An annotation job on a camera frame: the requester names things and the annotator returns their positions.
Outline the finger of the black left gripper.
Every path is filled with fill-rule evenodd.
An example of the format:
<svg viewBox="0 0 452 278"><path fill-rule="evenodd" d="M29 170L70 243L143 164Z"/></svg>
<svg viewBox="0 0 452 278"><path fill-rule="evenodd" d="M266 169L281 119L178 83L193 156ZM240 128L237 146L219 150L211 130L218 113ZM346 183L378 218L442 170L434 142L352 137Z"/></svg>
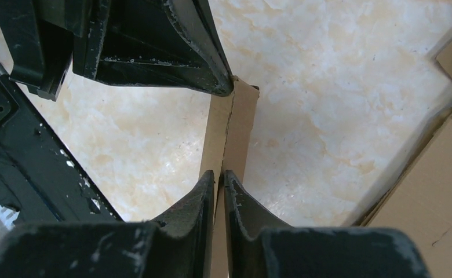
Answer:
<svg viewBox="0 0 452 278"><path fill-rule="evenodd" d="M86 1L73 72L110 86L183 87L225 97L233 74L208 1Z"/></svg>

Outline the cardboard box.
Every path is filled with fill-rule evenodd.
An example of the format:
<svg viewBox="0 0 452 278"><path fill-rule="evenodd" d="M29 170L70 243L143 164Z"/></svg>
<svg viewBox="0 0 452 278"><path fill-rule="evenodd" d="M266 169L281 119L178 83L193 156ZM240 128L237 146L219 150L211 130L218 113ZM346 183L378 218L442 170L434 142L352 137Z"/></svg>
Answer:
<svg viewBox="0 0 452 278"><path fill-rule="evenodd" d="M225 189L221 176L233 170L242 179L245 173L250 134L260 91L237 76L228 97L212 96L207 117L200 173L214 172L214 219L210 277L228 277Z"/></svg>

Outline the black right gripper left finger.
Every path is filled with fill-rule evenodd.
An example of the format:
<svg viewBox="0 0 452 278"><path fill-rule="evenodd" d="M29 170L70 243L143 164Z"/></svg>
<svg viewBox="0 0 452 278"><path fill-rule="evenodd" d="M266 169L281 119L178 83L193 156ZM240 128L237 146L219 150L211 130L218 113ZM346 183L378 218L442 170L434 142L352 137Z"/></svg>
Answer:
<svg viewBox="0 0 452 278"><path fill-rule="evenodd" d="M209 277L214 174L145 222L26 224L0 242L0 277Z"/></svg>

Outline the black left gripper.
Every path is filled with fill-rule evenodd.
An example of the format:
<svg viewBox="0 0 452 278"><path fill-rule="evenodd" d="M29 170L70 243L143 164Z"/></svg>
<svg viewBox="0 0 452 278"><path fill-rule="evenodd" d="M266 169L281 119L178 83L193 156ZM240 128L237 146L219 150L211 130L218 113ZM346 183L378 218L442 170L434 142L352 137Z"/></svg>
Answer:
<svg viewBox="0 0 452 278"><path fill-rule="evenodd" d="M56 101L69 67L95 80L107 30L107 1L0 1L11 80Z"/></svg>

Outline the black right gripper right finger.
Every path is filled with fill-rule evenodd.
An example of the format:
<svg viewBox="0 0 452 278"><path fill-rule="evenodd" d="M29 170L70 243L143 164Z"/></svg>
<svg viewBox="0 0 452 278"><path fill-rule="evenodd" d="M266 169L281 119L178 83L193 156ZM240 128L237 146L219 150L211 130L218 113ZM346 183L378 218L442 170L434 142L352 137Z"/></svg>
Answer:
<svg viewBox="0 0 452 278"><path fill-rule="evenodd" d="M429 277L415 244L389 228L294 227L224 173L231 277Z"/></svg>

